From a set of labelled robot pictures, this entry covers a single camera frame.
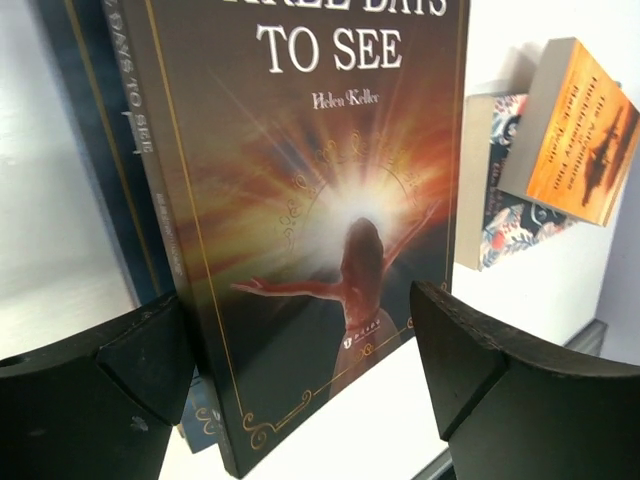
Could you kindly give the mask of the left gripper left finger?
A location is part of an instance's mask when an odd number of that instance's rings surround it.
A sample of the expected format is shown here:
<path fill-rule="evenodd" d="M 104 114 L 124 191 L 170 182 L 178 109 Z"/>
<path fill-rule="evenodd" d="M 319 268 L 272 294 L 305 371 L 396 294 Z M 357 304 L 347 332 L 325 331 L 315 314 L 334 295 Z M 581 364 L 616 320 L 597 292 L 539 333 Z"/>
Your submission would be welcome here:
<path fill-rule="evenodd" d="M 174 294 L 2 360 L 2 478 L 158 478 L 193 370 Z"/>

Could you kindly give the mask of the Nineteen Eighty-Four blue book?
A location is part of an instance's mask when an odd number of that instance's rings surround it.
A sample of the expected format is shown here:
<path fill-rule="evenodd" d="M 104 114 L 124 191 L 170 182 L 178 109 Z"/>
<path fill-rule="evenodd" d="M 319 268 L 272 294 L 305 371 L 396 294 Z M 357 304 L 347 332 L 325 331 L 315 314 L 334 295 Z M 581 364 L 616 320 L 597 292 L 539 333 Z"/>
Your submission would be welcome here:
<path fill-rule="evenodd" d="M 37 1 L 57 79 L 134 305 L 174 288 L 99 1 Z"/>

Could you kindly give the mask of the Three Days to See book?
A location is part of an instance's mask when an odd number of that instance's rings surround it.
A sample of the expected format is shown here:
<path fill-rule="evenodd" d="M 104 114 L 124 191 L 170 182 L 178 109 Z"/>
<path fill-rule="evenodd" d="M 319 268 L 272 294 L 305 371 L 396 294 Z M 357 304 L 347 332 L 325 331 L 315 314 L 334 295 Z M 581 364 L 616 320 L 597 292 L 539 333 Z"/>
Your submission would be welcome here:
<path fill-rule="evenodd" d="M 107 1 L 227 472 L 413 334 L 454 261 L 466 1 Z"/>

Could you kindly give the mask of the floral cover white book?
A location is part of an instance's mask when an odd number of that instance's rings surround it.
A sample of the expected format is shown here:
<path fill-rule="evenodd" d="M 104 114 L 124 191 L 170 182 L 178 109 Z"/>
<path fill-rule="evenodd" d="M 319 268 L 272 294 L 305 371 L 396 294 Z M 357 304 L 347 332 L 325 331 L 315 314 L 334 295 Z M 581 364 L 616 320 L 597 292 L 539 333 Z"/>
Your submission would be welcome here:
<path fill-rule="evenodd" d="M 534 247 L 577 222 L 498 189 L 528 95 L 466 98 L 460 152 L 455 261 L 476 271 Z"/>

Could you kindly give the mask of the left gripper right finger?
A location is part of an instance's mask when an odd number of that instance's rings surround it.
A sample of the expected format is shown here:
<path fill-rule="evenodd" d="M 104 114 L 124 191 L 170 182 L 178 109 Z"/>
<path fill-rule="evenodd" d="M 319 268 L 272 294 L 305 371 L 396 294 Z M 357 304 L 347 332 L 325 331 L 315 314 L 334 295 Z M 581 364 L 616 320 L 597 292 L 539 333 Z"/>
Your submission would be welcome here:
<path fill-rule="evenodd" d="M 411 319 L 460 479 L 635 479 L 639 369 L 550 343 L 424 281 Z"/>

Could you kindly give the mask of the orange Huckleberry Finn book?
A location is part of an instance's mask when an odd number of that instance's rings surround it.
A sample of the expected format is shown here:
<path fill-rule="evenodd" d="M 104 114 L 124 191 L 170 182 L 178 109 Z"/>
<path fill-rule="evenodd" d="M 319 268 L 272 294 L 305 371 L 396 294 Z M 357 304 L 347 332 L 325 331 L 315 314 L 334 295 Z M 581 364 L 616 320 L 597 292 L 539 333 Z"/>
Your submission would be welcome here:
<path fill-rule="evenodd" d="M 575 37 L 547 42 L 500 190 L 605 226 L 639 141 L 639 110 Z"/>

